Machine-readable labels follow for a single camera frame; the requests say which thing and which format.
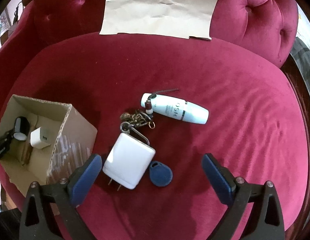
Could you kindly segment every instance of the black cylindrical object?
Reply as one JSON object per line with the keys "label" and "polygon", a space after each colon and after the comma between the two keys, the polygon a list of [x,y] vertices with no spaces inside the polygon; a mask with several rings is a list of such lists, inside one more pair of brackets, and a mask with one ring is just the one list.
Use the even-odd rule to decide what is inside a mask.
{"label": "black cylindrical object", "polygon": [[30,125],[26,117],[19,116],[14,124],[14,138],[18,141],[26,141]]}

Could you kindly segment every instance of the cardboard box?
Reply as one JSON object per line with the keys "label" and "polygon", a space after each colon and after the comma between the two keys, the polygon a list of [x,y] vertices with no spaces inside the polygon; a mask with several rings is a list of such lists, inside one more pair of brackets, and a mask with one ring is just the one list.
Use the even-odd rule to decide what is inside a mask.
{"label": "cardboard box", "polygon": [[26,117],[35,129],[45,127],[52,139],[50,146],[32,149],[28,164],[21,162],[28,139],[13,139],[10,150],[0,160],[10,182],[24,196],[33,181],[40,185],[56,183],[62,177],[68,178],[89,158],[97,129],[71,104],[12,95],[0,122],[0,136],[14,127],[18,116]]}

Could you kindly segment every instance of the red velvet chair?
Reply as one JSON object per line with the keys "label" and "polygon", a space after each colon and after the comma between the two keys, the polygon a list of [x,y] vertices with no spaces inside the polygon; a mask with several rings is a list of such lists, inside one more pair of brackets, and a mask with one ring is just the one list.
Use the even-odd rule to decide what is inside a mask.
{"label": "red velvet chair", "polygon": [[[98,239],[206,239],[225,211],[200,167],[206,152],[248,182],[272,180],[285,228],[293,224],[308,179],[303,116],[279,69],[296,34],[294,0],[218,0],[212,41],[101,36],[105,0],[28,2],[0,50],[0,116],[13,93],[72,103],[98,128],[93,152],[107,154],[120,114],[145,92],[177,87],[173,96],[210,111],[206,125],[158,115],[155,130],[142,130],[155,159],[173,170],[169,186],[157,188],[145,174],[135,190],[117,192],[100,174],[78,208]],[[0,179],[21,208],[1,166]]]}

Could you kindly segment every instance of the crumpled paper sheet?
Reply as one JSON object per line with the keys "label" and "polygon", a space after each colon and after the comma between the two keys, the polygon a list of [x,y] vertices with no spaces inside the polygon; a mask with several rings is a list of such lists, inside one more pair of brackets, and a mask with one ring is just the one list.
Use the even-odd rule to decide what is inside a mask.
{"label": "crumpled paper sheet", "polygon": [[106,0],[100,34],[209,38],[217,0]]}

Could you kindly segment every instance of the blue key fob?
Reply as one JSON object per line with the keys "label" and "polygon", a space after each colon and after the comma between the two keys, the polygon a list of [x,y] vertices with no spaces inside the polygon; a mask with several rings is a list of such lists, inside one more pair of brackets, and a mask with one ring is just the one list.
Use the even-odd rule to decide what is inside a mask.
{"label": "blue key fob", "polygon": [[172,181],[173,172],[167,165],[152,161],[149,165],[149,177],[157,187],[165,187]]}

